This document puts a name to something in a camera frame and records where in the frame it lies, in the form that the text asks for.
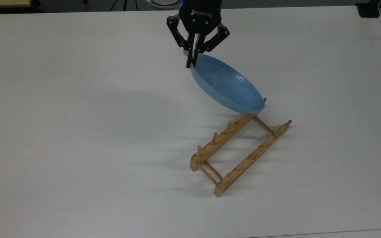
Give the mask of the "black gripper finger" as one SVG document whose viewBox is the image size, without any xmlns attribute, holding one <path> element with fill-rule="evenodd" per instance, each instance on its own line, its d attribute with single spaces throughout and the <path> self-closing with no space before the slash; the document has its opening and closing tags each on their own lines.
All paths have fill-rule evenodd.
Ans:
<svg viewBox="0 0 381 238">
<path fill-rule="evenodd" d="M 196 67 L 196 63 L 198 58 L 201 58 L 204 52 L 210 52 L 214 48 L 216 48 L 224 39 L 226 39 L 230 35 L 230 31 L 226 26 L 220 23 L 217 26 L 217 33 L 213 38 L 208 41 L 205 41 L 207 33 L 204 31 L 200 33 L 197 37 L 197 41 L 195 44 L 194 56 L 192 57 L 192 65 Z"/>
<path fill-rule="evenodd" d="M 182 21 L 185 29 L 188 32 L 188 37 L 185 39 L 179 32 L 178 25 L 179 21 Z M 193 53 L 193 44 L 195 39 L 195 29 L 196 29 L 196 20 L 195 18 L 185 18 L 182 19 L 180 15 L 169 16 L 167 18 L 166 24 L 171 31 L 173 38 L 175 39 L 177 45 L 182 47 L 185 55 L 187 57 L 186 68 L 190 68 L 192 64 L 192 53 Z"/>
</svg>

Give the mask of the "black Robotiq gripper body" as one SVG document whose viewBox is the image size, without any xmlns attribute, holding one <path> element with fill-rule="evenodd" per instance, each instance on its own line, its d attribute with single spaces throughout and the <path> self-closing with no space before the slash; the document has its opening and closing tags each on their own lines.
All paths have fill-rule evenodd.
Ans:
<svg viewBox="0 0 381 238">
<path fill-rule="evenodd" d="M 208 34 L 221 23 L 222 0 L 184 0 L 179 16 L 190 34 Z"/>
</svg>

